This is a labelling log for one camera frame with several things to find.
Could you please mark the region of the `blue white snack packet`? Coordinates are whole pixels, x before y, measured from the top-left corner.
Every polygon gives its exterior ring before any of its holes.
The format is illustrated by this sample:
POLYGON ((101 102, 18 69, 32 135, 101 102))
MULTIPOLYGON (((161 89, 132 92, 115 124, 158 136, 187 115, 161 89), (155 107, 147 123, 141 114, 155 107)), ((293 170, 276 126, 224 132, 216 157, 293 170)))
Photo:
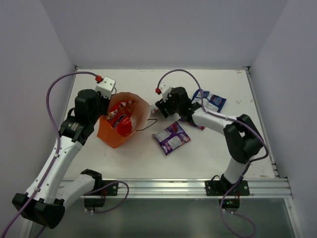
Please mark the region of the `blue white snack packet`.
POLYGON ((205 109, 220 113, 227 99, 220 97, 218 95, 215 95, 211 93, 210 91, 201 91, 198 89, 194 93, 191 101, 192 103, 198 102, 199 104, 203 102, 205 109))

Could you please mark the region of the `purple Fox's candy bag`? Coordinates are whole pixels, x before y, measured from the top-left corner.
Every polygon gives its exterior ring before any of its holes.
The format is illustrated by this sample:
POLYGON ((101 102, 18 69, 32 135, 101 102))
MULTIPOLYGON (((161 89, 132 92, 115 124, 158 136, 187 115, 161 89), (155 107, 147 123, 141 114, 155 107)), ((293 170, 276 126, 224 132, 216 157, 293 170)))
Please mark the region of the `purple Fox's candy bag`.
POLYGON ((191 123, 191 122, 186 122, 186 121, 184 121, 183 119, 179 119, 178 122, 181 122, 181 123, 187 124, 187 125, 189 125, 189 126, 191 126, 191 127, 200 129, 201 131, 203 131, 203 130, 205 129, 204 126, 196 125, 196 124, 191 123))

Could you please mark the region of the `purple white snack packet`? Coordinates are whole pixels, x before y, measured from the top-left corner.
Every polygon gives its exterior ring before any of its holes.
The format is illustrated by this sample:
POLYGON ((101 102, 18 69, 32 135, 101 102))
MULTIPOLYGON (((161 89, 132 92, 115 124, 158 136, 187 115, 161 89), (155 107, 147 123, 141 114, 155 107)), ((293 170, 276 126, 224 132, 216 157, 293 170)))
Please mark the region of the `purple white snack packet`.
POLYGON ((166 156, 191 141, 188 134, 177 121, 161 132, 152 134, 152 136, 166 156))

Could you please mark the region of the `orange paper bag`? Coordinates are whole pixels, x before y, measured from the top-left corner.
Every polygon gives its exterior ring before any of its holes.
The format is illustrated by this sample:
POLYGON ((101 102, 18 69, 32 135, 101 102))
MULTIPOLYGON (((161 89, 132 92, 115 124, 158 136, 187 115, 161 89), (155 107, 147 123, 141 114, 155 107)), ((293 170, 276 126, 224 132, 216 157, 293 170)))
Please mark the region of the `orange paper bag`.
POLYGON ((105 142, 112 148, 117 148, 128 141, 137 131, 144 128, 151 114, 150 105, 141 97, 130 92, 120 92, 112 96, 110 100, 110 105, 108 108, 108 113, 116 103, 123 102, 129 99, 136 100, 134 105, 134 110, 130 116, 132 122, 132 132, 123 137, 118 134, 111 126, 111 120, 107 120, 106 116, 101 116, 99 119, 99 129, 97 132, 97 137, 105 142))

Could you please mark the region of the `green wafer packet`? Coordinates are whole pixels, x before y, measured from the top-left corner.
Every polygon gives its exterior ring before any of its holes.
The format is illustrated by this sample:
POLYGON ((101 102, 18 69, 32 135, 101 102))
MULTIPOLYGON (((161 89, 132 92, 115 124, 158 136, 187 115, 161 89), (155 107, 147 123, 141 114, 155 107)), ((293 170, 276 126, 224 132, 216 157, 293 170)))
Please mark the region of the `green wafer packet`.
POLYGON ((151 115, 159 112, 159 108, 156 105, 150 105, 151 115))

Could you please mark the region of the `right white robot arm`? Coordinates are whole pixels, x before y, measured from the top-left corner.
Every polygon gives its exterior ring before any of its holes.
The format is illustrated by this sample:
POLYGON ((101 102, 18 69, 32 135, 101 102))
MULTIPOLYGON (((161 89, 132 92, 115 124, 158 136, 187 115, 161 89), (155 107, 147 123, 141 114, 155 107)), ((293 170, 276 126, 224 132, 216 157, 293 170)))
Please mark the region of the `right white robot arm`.
POLYGON ((264 141, 251 118, 246 114, 229 117, 207 110, 202 102, 192 102, 183 87, 163 85, 155 92, 162 96, 156 107, 165 118, 178 114, 189 124, 206 127, 224 136, 231 159, 220 177, 219 187, 223 193, 233 194, 251 159, 264 147, 264 141))

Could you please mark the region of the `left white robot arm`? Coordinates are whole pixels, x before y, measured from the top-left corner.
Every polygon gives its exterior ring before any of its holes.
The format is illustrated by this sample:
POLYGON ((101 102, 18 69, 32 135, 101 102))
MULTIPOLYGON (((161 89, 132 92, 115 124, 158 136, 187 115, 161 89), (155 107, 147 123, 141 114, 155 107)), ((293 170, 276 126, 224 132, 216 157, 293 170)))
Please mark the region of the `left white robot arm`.
POLYGON ((85 169, 63 189, 59 186, 100 116, 107 115, 110 99, 111 93, 103 94, 100 90, 78 92, 75 107, 61 124, 56 144, 41 172, 26 192, 17 193, 12 199, 13 206, 23 218, 54 229, 66 209, 78 198, 86 193, 96 195, 102 191, 102 175, 90 169, 85 169))

